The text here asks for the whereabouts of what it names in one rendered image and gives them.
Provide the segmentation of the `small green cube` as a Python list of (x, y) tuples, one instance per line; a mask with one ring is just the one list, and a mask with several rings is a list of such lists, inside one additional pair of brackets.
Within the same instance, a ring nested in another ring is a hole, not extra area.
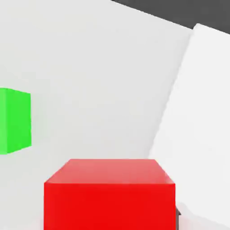
[(0, 88), (0, 155), (31, 145), (31, 95)]

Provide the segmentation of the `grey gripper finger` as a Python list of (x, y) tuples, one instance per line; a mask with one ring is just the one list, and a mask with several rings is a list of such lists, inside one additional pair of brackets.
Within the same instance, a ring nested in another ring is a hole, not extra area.
[(225, 226), (193, 214), (184, 203), (177, 203), (179, 230), (225, 230)]

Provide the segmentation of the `small red cube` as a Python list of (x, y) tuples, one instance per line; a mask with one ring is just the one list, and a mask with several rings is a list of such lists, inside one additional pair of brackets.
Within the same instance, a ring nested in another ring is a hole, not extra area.
[(153, 159), (71, 159), (44, 183), (44, 230), (176, 230), (175, 192)]

